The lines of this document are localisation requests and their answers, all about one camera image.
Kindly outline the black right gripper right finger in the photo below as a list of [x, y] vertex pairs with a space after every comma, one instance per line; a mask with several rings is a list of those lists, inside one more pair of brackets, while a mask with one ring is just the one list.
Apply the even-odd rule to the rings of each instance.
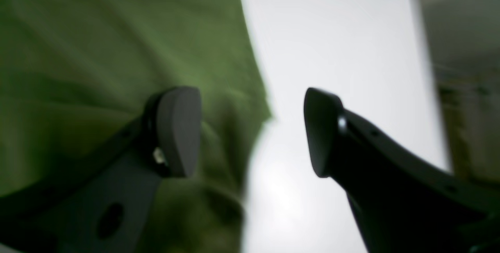
[[346, 192], [370, 253], [498, 253], [499, 196], [420, 159], [340, 98], [309, 88], [311, 165]]

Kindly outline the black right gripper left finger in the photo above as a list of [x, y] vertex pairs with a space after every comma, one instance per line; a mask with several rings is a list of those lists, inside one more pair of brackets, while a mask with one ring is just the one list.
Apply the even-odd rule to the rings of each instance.
[[87, 159], [1, 198], [1, 252], [134, 252], [161, 181], [193, 175], [201, 120], [199, 89], [154, 94]]

